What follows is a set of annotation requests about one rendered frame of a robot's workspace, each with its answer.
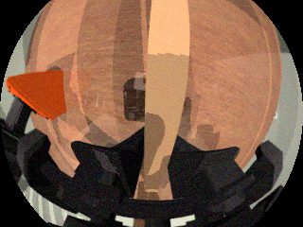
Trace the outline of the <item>long brown wooden rail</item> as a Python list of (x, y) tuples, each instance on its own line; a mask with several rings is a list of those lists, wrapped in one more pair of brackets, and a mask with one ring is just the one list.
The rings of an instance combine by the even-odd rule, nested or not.
[(185, 106), (190, 45), (187, 1), (151, 0), (145, 80), (145, 192), (156, 192), (163, 181)]

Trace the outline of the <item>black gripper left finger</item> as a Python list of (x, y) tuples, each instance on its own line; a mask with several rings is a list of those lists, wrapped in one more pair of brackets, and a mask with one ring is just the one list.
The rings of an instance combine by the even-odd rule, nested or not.
[(71, 149), (80, 163), (113, 171), (121, 179), (128, 198), (133, 198), (139, 181), (140, 167), (144, 160), (144, 128), (114, 147), (73, 141)]

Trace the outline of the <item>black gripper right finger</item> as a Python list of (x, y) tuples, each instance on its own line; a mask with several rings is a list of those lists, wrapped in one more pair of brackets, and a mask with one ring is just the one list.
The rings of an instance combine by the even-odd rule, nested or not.
[(232, 159), (236, 160), (239, 152), (240, 148), (238, 147), (201, 151), (177, 135), (168, 163), (169, 184), (171, 193), (173, 193), (171, 197), (174, 200), (180, 200), (184, 197), (183, 192), (187, 190), (205, 166), (214, 166)]

